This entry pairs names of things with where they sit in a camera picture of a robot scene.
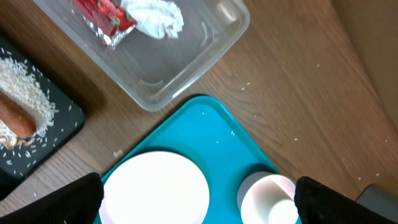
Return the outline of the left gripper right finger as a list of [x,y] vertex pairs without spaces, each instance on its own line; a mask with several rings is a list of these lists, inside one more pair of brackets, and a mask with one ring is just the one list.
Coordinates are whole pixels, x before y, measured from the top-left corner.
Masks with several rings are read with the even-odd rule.
[[396,224],[307,176],[297,180],[294,202],[303,224]]

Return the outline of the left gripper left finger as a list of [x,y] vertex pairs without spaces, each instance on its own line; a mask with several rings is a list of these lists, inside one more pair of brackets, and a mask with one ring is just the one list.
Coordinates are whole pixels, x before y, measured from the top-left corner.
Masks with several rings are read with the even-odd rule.
[[1,217],[1,224],[93,223],[103,198],[100,175],[92,172]]

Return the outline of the large pink plate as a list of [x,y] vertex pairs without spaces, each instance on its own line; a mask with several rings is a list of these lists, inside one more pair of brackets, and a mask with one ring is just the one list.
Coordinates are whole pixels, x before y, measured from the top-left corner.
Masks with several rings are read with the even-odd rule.
[[102,223],[203,223],[210,190],[190,159],[167,151],[123,162],[104,184]]

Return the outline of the red snack wrapper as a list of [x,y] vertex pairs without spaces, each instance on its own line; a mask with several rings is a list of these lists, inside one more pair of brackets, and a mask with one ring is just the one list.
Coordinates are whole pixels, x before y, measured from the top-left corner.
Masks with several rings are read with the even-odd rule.
[[115,49],[136,26],[137,21],[112,0],[71,0],[84,24],[105,47]]

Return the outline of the orange carrot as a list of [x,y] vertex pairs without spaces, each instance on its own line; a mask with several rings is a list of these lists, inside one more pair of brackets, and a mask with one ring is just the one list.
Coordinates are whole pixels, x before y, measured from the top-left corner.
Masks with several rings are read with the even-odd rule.
[[1,121],[18,137],[31,137],[37,130],[33,117],[1,93]]

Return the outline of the rice and food scraps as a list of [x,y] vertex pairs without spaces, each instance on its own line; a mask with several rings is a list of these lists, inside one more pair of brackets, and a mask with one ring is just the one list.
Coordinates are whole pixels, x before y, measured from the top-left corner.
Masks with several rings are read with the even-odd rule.
[[10,46],[1,46],[1,93],[18,104],[34,119],[37,130],[22,139],[1,121],[1,166],[15,172],[29,169],[55,149],[60,139],[51,134],[59,110],[50,100],[51,89],[43,87],[42,74],[29,61],[17,56]]

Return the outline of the white tissue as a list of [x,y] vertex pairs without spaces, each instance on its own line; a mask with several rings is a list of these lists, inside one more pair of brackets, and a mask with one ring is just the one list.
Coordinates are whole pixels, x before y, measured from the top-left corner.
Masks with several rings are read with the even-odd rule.
[[122,0],[120,6],[136,21],[136,29],[154,39],[177,39],[184,21],[173,1]]

